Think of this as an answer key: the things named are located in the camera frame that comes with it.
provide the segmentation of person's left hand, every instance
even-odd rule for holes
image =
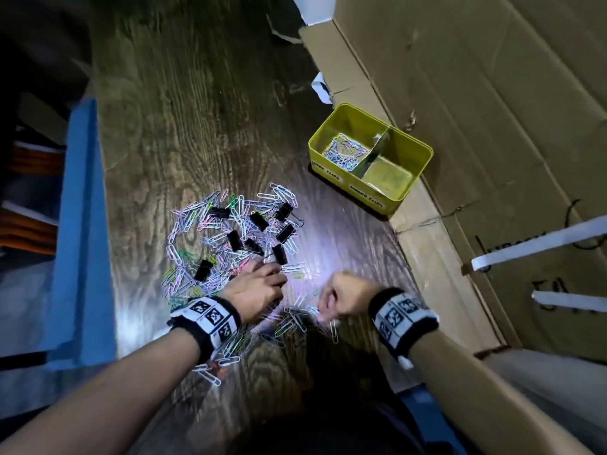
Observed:
[[[217,294],[228,300],[240,314],[243,324],[253,321],[274,300],[282,297],[286,275],[277,263],[250,261],[233,280]]]

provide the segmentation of pile of paper clips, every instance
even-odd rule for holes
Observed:
[[[289,255],[298,252],[295,239],[299,237],[304,223],[292,214],[299,207],[295,194],[282,185],[270,183],[269,186],[273,192],[258,193],[257,199],[245,199],[242,195],[228,198],[228,190],[217,190],[200,202],[173,211],[177,219],[168,236],[166,252],[174,265],[164,274],[162,281],[164,296],[169,298],[171,311],[186,306],[191,297],[213,296],[256,255],[264,261],[281,263],[281,271],[296,278],[317,275],[306,269],[305,263],[287,263],[285,251]],[[199,232],[205,229],[219,230],[213,237],[200,239],[209,248],[208,252],[204,252],[202,262],[192,253],[178,251],[175,247],[177,236],[190,231],[196,223]],[[315,307],[304,304],[306,297],[306,292],[302,292],[292,306],[281,307],[279,311],[276,307],[268,309],[262,315],[262,320],[278,322],[274,332],[251,333],[251,326],[241,326],[211,358],[215,361],[214,365],[203,364],[194,371],[219,386],[221,380],[211,374],[214,366],[225,367],[240,362],[240,358],[255,343],[256,337],[283,348],[282,336],[292,335],[295,330],[307,332],[304,317],[314,321],[318,315]],[[328,332],[322,328],[320,330],[328,336]],[[338,343],[334,321],[330,324],[330,331],[333,342]]]
[[[371,150],[364,145],[339,133],[322,155],[346,171],[352,171],[360,164]]]

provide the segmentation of yellow plastic box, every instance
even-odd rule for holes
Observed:
[[[379,156],[370,158],[364,173],[348,172],[322,155],[339,133],[370,150],[377,148]],[[333,110],[308,147],[315,173],[385,216],[402,203],[433,155],[428,145],[348,103]]]

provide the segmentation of person's left arm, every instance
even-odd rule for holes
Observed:
[[[279,271],[278,264],[247,265],[215,300],[196,299],[174,314],[171,332],[111,364],[9,437],[0,455],[125,452],[188,372],[220,347],[228,330],[253,320],[282,296],[286,276]]]

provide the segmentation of wooden table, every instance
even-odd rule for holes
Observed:
[[[307,140],[331,107],[310,87],[316,69],[303,45],[270,32],[267,14],[275,29],[297,36],[301,20],[292,0],[94,0],[94,6],[119,356],[147,343],[168,319],[160,278],[169,267],[164,248],[172,210],[216,189],[253,198],[276,182],[297,195],[305,226],[295,261],[319,277],[289,282],[287,297],[311,293],[339,269],[414,287],[388,222],[308,172]],[[198,237],[181,235],[175,244],[199,255]],[[239,367],[225,369],[224,384],[212,392],[189,377],[173,397],[190,418],[180,428],[188,428],[193,447],[206,450],[251,422],[298,409],[312,362],[377,346],[364,317],[343,323],[339,334],[335,347],[261,344]],[[311,348],[319,348],[313,360]],[[170,426],[179,418],[161,412],[158,421]],[[155,425],[143,438],[148,443],[163,437]]]

